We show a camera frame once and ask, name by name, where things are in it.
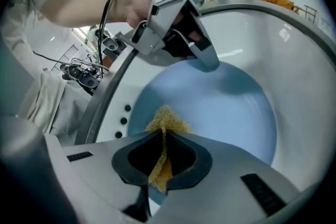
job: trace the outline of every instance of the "sponge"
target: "sponge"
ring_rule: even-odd
[[[154,119],[148,124],[145,131],[154,132],[162,130],[162,153],[152,173],[148,177],[148,183],[162,193],[166,193],[167,181],[173,177],[172,166],[167,158],[166,130],[176,132],[193,133],[190,126],[180,119],[168,106],[160,107],[155,113]]]

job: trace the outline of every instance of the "white cloth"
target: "white cloth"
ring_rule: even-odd
[[[27,89],[26,98],[31,100],[26,119],[39,126],[48,134],[62,97],[66,82],[43,72],[42,66],[36,62],[36,56],[28,43],[25,25],[29,14],[42,7],[46,0],[9,0],[8,7],[1,18],[0,31],[2,38],[35,83]]]

